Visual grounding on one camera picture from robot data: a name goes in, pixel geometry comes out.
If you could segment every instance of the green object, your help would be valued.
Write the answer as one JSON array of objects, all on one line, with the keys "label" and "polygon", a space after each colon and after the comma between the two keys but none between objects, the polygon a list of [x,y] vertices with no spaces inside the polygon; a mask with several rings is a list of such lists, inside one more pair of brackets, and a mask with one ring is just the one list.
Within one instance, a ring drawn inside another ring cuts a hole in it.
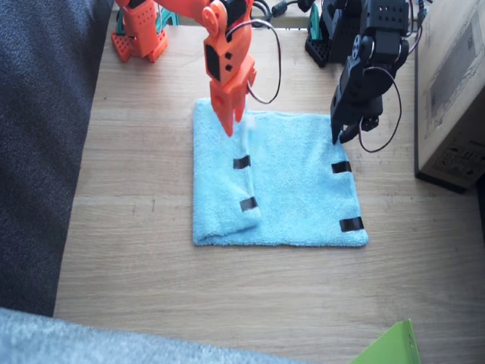
[{"label": "green object", "polygon": [[352,364],[421,364],[411,320],[392,326]]},{"label": "green object", "polygon": [[315,3],[311,6],[310,20],[308,21],[308,32],[310,33],[311,40],[322,40],[320,24],[318,16],[318,7]]},{"label": "green object", "polygon": [[[167,24],[179,25],[179,16],[172,11],[162,9],[161,14],[158,12],[155,24],[157,26],[157,34],[160,34]],[[121,9],[118,11],[116,30],[114,32],[117,36],[124,36],[126,34],[123,27],[123,11]]]}]

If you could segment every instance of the orange robot base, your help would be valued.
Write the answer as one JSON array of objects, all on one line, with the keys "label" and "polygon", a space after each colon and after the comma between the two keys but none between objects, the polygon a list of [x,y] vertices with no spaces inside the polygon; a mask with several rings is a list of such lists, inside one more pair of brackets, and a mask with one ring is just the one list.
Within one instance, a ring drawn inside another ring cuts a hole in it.
[{"label": "orange robot base", "polygon": [[125,36],[111,34],[113,46],[122,62],[130,57],[147,57],[155,62],[168,46],[167,34],[157,34],[155,21],[158,16],[153,0],[143,2],[136,8],[122,7]]},{"label": "orange robot base", "polygon": [[[128,61],[132,56],[142,57],[139,50],[138,39],[130,38],[128,36],[117,36],[116,33],[113,32],[111,34],[111,41],[113,42],[113,47],[122,62]],[[167,34],[164,30],[162,30],[160,34],[158,34],[158,44],[156,45],[155,49],[153,49],[145,57],[147,57],[151,63],[155,63],[167,46]]]}]

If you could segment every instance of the cable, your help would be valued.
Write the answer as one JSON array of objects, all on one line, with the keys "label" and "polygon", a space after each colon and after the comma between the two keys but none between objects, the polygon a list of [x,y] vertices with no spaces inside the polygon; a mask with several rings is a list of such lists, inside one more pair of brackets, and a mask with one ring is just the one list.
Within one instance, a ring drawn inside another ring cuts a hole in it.
[{"label": "cable", "polygon": [[415,28],[415,10],[412,7],[412,0],[408,0],[409,3],[409,10],[411,11],[411,30],[409,31],[408,34],[406,34],[406,38],[409,38],[412,36],[412,31]]},{"label": "cable", "polygon": [[416,49],[419,41],[421,40],[421,36],[423,35],[423,27],[422,26],[419,27],[418,32],[419,32],[418,38],[416,39],[415,44],[412,45],[411,49],[409,49],[408,55],[410,55],[412,53],[412,51],[414,51]]},{"label": "cable", "polygon": [[[259,9],[263,13],[262,20],[267,21],[268,23],[271,21],[273,14],[271,13],[270,5],[268,5],[265,0],[254,0],[254,2],[252,3],[252,6]],[[261,24],[253,24],[252,26],[254,28],[262,27]]]},{"label": "cable", "polygon": [[261,99],[260,97],[258,97],[254,93],[254,91],[252,90],[251,84],[249,84],[249,81],[248,81],[248,91],[251,94],[251,96],[256,101],[260,102],[261,104],[268,105],[268,104],[271,104],[277,98],[278,93],[280,92],[280,86],[281,86],[281,45],[280,45],[280,38],[278,38],[278,33],[276,33],[276,30],[274,29],[274,27],[270,23],[268,23],[267,21],[264,21],[264,20],[261,20],[261,19],[251,19],[251,20],[248,20],[248,21],[243,21],[242,23],[237,24],[234,28],[229,30],[229,32],[227,32],[227,34],[226,34],[226,39],[230,39],[231,35],[236,30],[238,30],[239,28],[242,28],[246,25],[253,25],[254,23],[259,23],[261,27],[263,27],[263,26],[268,27],[268,29],[270,29],[274,33],[274,36],[276,37],[276,43],[277,43],[277,46],[278,46],[278,66],[279,66],[280,75],[278,77],[278,88],[277,88],[276,93],[274,94],[273,98],[270,101],[265,101],[265,100]]},{"label": "cable", "polygon": [[288,10],[288,5],[291,4],[298,4],[298,0],[291,0],[289,2],[287,2],[286,0],[281,0],[271,8],[271,16],[280,17],[281,15],[286,13],[286,10]]},{"label": "cable", "polygon": [[396,80],[394,80],[393,75],[390,74],[388,70],[385,70],[384,68],[381,68],[381,67],[366,68],[366,69],[364,69],[364,74],[366,72],[372,71],[372,70],[379,70],[380,72],[384,72],[385,74],[387,74],[390,77],[390,79],[393,81],[394,87],[396,88],[397,97],[399,99],[399,117],[397,119],[396,127],[394,128],[394,131],[393,131],[393,135],[391,135],[391,137],[387,141],[387,143],[384,144],[383,146],[381,146],[380,148],[374,149],[374,150],[369,150],[364,146],[364,143],[362,142],[362,121],[364,120],[364,117],[362,117],[362,119],[358,123],[358,141],[360,142],[361,147],[363,148],[364,151],[366,151],[368,153],[377,153],[377,152],[380,152],[382,149],[386,148],[393,141],[393,138],[396,135],[397,128],[399,127],[399,122],[401,121],[401,117],[402,117],[402,103],[401,103],[401,94],[399,93],[399,88],[396,84]]}]

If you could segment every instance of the teal part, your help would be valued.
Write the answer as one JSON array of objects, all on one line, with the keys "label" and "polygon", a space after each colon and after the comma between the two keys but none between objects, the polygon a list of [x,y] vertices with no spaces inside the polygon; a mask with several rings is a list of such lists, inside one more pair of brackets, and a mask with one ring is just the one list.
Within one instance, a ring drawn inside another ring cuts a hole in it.
[{"label": "teal part", "polygon": [[320,29],[320,17],[318,16],[318,7],[314,3],[311,6],[310,20],[308,21],[308,32],[312,40],[322,40],[323,36]]},{"label": "teal part", "polygon": [[164,29],[167,24],[169,24],[169,25],[179,25],[179,16],[178,16],[178,14],[176,14],[172,11],[169,11],[167,9],[163,9],[161,11],[161,28]]},{"label": "teal part", "polygon": [[123,11],[120,9],[118,11],[118,20],[116,22],[116,30],[114,33],[117,36],[124,36],[126,33],[124,32],[124,27],[123,27]]},{"label": "teal part", "polygon": [[155,25],[157,26],[157,34],[160,34],[160,32],[164,29],[161,21],[160,11],[158,12],[157,20],[155,20]]}]

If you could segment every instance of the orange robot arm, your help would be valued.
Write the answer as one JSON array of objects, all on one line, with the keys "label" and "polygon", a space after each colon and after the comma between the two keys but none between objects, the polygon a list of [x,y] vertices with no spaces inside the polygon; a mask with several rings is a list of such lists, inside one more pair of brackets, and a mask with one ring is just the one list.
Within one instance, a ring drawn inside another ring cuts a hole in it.
[{"label": "orange robot arm", "polygon": [[233,135],[233,121],[241,121],[248,85],[256,77],[255,61],[248,54],[251,24],[227,32],[250,20],[253,0],[155,0],[169,11],[190,17],[208,31],[204,41],[205,68],[211,78],[211,103],[226,134]]}]

